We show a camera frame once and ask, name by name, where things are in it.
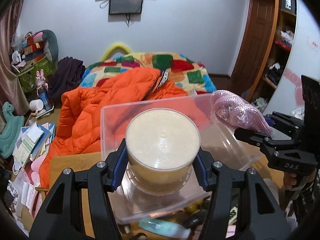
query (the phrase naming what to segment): blue gripper pad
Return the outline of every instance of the blue gripper pad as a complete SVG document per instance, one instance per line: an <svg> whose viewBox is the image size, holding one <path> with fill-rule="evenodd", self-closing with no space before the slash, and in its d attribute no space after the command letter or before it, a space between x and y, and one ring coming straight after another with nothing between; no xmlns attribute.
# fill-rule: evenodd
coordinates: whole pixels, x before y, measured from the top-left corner
<svg viewBox="0 0 320 240"><path fill-rule="evenodd" d="M275 121L272 120L270 117L264 116L264 120L266 120L267 124L271 127L273 127L275 124Z"/></svg>
<svg viewBox="0 0 320 240"><path fill-rule="evenodd" d="M217 176L212 172L213 163L211 154L201 148L192 163L199 185L207 192L212 191L216 184Z"/></svg>
<svg viewBox="0 0 320 240"><path fill-rule="evenodd" d="M113 173L112 183L111 183L111 188L113 190L116 190L117 187L121 185L127 165L128 165L127 146L124 146L120 153L119 159L115 164L113 171L111 171Z"/></svg>

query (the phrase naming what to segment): plastic container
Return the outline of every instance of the plastic container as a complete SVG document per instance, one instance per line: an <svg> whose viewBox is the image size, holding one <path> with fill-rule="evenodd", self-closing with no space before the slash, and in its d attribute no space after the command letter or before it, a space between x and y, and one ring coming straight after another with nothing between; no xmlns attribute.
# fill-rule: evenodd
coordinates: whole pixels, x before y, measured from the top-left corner
<svg viewBox="0 0 320 240"><path fill-rule="evenodd" d="M149 109L129 123L125 140L133 183L153 195L179 190L190 177L200 147L200 134L184 114Z"/></svg>
<svg viewBox="0 0 320 240"><path fill-rule="evenodd" d="M102 160L119 147L125 138L128 124L135 116L148 109L168 108L179 111L194 122L199 130L200 146L203 150L209 151L215 160L232 169L246 170L262 154L258 151L244 151L242 142L238 142L230 129L215 117L210 99L211 94L202 94L103 107L100 119ZM130 170L127 168L121 186L115 192L108 193L118 224L164 216L211 194L199 186L192 167L189 171L190 177L184 186L172 194L163 196L150 195L140 190L135 185Z"/></svg>

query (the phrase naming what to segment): colorful blanket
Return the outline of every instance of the colorful blanket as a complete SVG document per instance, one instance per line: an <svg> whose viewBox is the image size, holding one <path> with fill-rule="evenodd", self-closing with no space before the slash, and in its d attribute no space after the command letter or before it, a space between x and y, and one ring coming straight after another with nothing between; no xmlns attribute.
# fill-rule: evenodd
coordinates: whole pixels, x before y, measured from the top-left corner
<svg viewBox="0 0 320 240"><path fill-rule="evenodd" d="M136 67L151 67L167 71L168 79L183 88L188 94L192 91L200 94L212 93L216 90L207 70L201 63L193 62L178 53L140 52L90 65L82 77L80 87L101 87L107 79Z"/></svg>

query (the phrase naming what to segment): pink curtain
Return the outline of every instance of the pink curtain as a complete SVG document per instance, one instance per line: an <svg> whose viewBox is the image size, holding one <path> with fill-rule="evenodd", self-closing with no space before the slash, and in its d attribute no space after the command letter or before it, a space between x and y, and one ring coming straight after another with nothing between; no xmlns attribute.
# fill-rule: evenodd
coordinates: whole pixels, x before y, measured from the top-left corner
<svg viewBox="0 0 320 240"><path fill-rule="evenodd" d="M9 58L12 54L11 40L17 30L22 4L23 0L15 0L0 22L0 106L2 108L8 101L14 105L16 115L25 115L29 110L19 79L11 72Z"/></svg>

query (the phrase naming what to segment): small fan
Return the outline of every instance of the small fan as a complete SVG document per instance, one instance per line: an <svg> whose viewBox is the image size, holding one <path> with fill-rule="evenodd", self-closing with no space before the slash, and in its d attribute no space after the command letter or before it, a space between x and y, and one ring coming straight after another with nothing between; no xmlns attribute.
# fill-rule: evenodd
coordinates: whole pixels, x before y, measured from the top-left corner
<svg viewBox="0 0 320 240"><path fill-rule="evenodd" d="M12 61L15 64L18 64L18 63L21 62L21 55L17 50L14 51L13 54L12 54Z"/></svg>

